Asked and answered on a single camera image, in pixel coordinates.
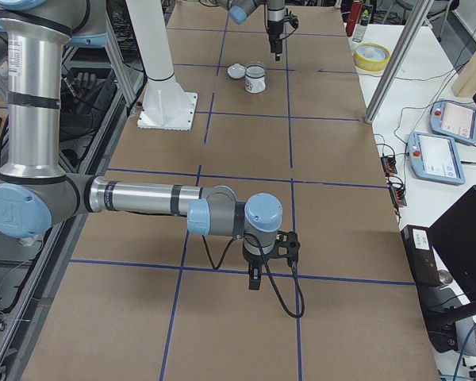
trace bottle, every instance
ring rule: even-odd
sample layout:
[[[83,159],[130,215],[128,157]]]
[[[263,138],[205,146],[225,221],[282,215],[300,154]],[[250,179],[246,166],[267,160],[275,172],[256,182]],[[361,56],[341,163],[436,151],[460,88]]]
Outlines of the bottle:
[[[362,42],[365,31],[367,30],[368,23],[370,22],[371,9],[369,6],[365,6],[361,17],[359,18],[359,24],[356,26],[355,34],[352,36],[354,42]]]
[[[351,11],[349,13],[349,18],[347,19],[346,25],[346,34],[348,37],[352,36],[352,33],[355,30],[356,22],[359,19],[359,14],[362,10],[363,2],[361,0],[354,0],[352,2]]]

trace blue tape grid line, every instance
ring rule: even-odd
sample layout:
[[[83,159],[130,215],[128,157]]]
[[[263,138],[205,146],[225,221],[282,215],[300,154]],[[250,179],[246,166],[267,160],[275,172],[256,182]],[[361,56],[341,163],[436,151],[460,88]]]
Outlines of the blue tape grid line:
[[[286,89],[287,89],[287,125],[289,130],[289,165],[291,168],[294,167],[294,158],[293,158],[293,134],[291,129],[291,97],[289,92],[289,54],[288,54],[288,41],[286,39]]]
[[[196,114],[208,114],[208,111],[196,111]],[[269,114],[242,114],[242,113],[223,113],[221,111],[213,111],[214,115],[231,115],[233,117],[276,117],[281,119],[289,118],[288,115],[269,115]],[[291,119],[309,119],[315,121],[359,121],[356,117],[295,117],[290,116]]]
[[[266,32],[259,32],[259,31],[253,31],[253,30],[226,30],[227,29],[227,23],[226,23],[226,28],[225,29],[205,29],[205,28],[172,28],[172,27],[166,27],[167,30],[186,30],[187,32],[227,32],[227,33],[252,33],[252,34],[267,34]],[[324,34],[324,33],[294,33],[293,36],[315,36],[315,37],[342,37],[342,38],[347,38],[347,36],[342,35],[342,34]]]
[[[228,14],[228,16],[225,18],[225,27],[224,27],[224,30],[221,31],[221,32],[224,32],[224,33],[223,33],[223,36],[222,36],[222,45],[221,45],[221,52],[219,53],[219,61],[218,61],[218,63],[217,63],[217,73],[216,73],[217,76],[219,75],[219,71],[221,70],[222,55],[223,55],[223,53],[224,53],[225,35],[226,35],[226,33],[228,32],[228,23],[229,23],[229,14]]]
[[[144,169],[129,169],[129,168],[108,168],[108,171],[113,172],[129,172],[129,173],[144,173],[149,175],[173,175],[173,176],[188,176],[197,177],[201,179],[231,179],[231,180],[250,180],[250,181],[264,181],[268,183],[294,183],[294,184],[312,184],[312,185],[328,185],[331,187],[357,187],[357,188],[374,188],[374,189],[388,189],[387,185],[367,185],[367,184],[352,184],[352,183],[330,183],[325,181],[305,181],[295,179],[268,179],[261,177],[247,177],[247,176],[227,176],[227,175],[204,175],[194,174],[188,172],[169,172],[169,171],[148,171]]]
[[[345,70],[325,70],[325,69],[319,69],[317,71],[318,73],[333,73],[333,74],[356,74],[358,73],[356,71],[345,71]]]
[[[212,93],[212,101],[209,104],[209,112],[208,112],[208,120],[206,121],[206,131],[205,131],[205,139],[203,142],[206,144],[208,141],[208,132],[209,132],[209,124],[212,121],[212,114],[213,114],[213,102],[215,101],[215,93]]]
[[[206,63],[173,63],[173,66],[211,67],[211,68],[226,67],[227,68],[226,65],[208,65]],[[281,67],[267,67],[267,70],[286,71],[286,69],[282,69]]]
[[[199,180],[201,176],[202,166],[199,166],[198,175],[196,177],[196,187],[199,185]],[[169,328],[167,330],[166,344],[164,345],[164,355],[162,359],[162,367],[160,368],[159,381],[164,380],[164,375],[166,374],[166,365],[167,365],[167,356],[169,355],[169,345],[171,343],[171,334],[173,333],[173,325],[175,323],[176,307],[178,305],[178,299],[180,295],[180,287],[182,285],[182,276],[185,265],[185,258],[187,254],[187,242],[189,241],[189,232],[185,235],[185,242],[183,243],[183,254],[182,260],[180,262],[180,267],[178,270],[178,279],[176,281],[176,291],[175,291],[175,300],[173,301],[173,307],[171,308],[171,317],[169,319]]]
[[[169,264],[143,264],[143,263],[133,263],[133,262],[121,262],[116,260],[85,260],[85,259],[72,259],[73,264],[100,264],[108,266],[123,266],[123,267],[145,267],[145,268],[158,268],[163,270],[184,270],[184,271],[194,271],[194,272],[215,272],[221,274],[234,274],[234,275],[248,275],[248,271],[241,270],[213,270],[209,267],[195,267],[195,266],[175,266]],[[274,272],[273,276],[277,278],[292,278],[291,274],[282,274],[279,272]],[[347,282],[347,283],[372,283],[372,284],[384,284],[390,286],[416,286],[414,282],[402,282],[397,280],[380,280],[380,279],[362,279],[362,278],[346,278],[339,276],[324,276],[324,275],[298,275],[299,279],[308,279],[308,280],[321,280],[329,282]]]

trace black box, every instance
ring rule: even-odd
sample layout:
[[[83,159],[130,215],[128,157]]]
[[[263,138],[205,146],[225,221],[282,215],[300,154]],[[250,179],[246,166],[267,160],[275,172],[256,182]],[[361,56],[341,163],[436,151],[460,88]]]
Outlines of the black box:
[[[438,287],[440,285],[434,251],[423,226],[407,225],[401,231],[405,253],[416,285]]]

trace yellow tape roll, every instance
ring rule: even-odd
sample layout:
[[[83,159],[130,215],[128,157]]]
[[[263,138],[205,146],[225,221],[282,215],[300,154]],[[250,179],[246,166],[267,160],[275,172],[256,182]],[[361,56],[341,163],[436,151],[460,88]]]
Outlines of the yellow tape roll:
[[[367,42],[355,49],[355,65],[367,71],[381,71],[390,60],[390,51],[382,45]]]

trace black monitor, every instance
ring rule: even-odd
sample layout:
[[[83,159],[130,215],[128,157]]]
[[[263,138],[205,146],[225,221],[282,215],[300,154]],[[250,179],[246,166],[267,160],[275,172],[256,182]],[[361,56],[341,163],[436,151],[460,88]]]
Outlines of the black monitor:
[[[476,186],[472,186],[428,229],[428,240],[471,301],[448,314],[458,321],[476,314]]]

